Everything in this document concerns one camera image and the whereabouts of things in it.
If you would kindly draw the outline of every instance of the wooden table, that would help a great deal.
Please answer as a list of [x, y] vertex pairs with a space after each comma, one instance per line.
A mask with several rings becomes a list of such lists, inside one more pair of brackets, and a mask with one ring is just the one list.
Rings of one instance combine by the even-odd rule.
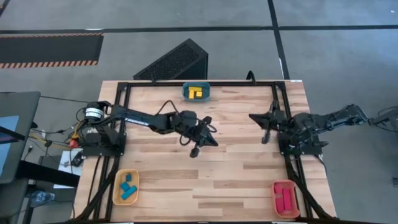
[[[99, 100], [114, 103], [118, 82], [122, 81], [103, 82]], [[292, 114], [309, 111], [303, 83], [286, 81], [286, 87]], [[213, 86], [207, 103], [183, 101], [181, 92], [181, 87], [175, 86], [134, 87], [129, 108], [156, 113], [166, 100], [172, 100], [179, 111], [195, 111], [199, 118], [211, 116], [212, 125], [218, 130], [213, 136], [219, 146], [203, 147], [199, 156], [192, 159], [189, 157], [192, 146], [181, 146], [178, 134], [163, 136], [146, 127], [127, 124], [126, 150], [119, 168], [138, 170], [139, 196], [131, 206], [114, 205], [111, 221], [281, 220], [272, 206], [271, 184], [277, 179], [287, 179], [284, 159], [279, 154], [275, 132], [270, 143], [261, 144], [264, 131], [248, 116], [269, 109], [271, 88]], [[162, 112], [169, 111], [172, 107], [167, 105]], [[84, 161], [75, 199], [76, 214], [86, 207], [96, 161], [96, 157]], [[324, 167], [313, 156], [302, 156], [302, 161], [309, 191], [326, 212], [335, 215]], [[305, 216], [302, 195], [297, 191]], [[107, 197], [105, 192], [100, 217], [104, 217]]]

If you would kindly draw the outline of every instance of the floor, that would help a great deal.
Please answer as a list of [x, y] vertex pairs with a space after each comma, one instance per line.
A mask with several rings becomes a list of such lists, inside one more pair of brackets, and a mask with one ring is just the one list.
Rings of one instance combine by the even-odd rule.
[[[280, 26], [352, 26], [351, 30], [280, 32], [282, 62], [291, 79], [303, 80], [312, 113], [329, 113], [355, 103], [375, 117], [379, 110], [396, 105], [398, 30], [354, 28], [398, 24], [397, 1], [275, 0], [274, 6]], [[10, 0], [0, 17], [0, 31], [271, 26], [270, 15], [266, 0]], [[209, 53], [210, 79], [242, 79], [248, 70], [257, 79], [282, 78], [280, 49], [272, 30], [115, 32], [105, 34], [97, 66], [0, 70], [0, 90], [37, 90], [46, 96], [96, 100], [103, 80], [131, 80], [187, 38]], [[42, 98], [35, 121], [47, 131], [66, 128], [75, 122], [75, 112], [82, 106]], [[338, 216], [394, 223], [398, 219], [398, 189], [391, 180], [398, 176], [394, 133], [370, 126], [343, 127], [323, 134], [322, 139], [330, 142], [324, 158]], [[49, 153], [60, 155], [61, 150]], [[35, 148], [27, 160], [37, 162], [43, 154]], [[32, 223], [64, 221], [70, 211], [70, 204], [40, 207]], [[47, 213], [57, 215], [50, 218]]]

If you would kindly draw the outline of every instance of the blue block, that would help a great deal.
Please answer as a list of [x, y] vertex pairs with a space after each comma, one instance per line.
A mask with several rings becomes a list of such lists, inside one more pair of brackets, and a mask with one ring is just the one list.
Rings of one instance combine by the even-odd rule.
[[127, 182], [131, 181], [131, 179], [132, 179], [131, 174], [126, 175], [126, 181]]
[[127, 182], [123, 182], [123, 184], [121, 184], [120, 187], [123, 189], [124, 192], [130, 189], [130, 185]]
[[124, 192], [122, 194], [122, 199], [125, 200], [128, 197], [130, 197], [132, 194], [134, 194], [134, 192], [137, 190], [137, 187], [135, 185], [133, 185], [132, 187], [130, 187], [129, 190], [127, 190], [126, 192]]

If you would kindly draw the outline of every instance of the black vented box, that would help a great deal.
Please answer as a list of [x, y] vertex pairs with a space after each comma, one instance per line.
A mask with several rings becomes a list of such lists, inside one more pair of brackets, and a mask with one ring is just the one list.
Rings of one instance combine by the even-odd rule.
[[135, 80], [206, 80], [208, 53], [187, 39], [133, 76]]

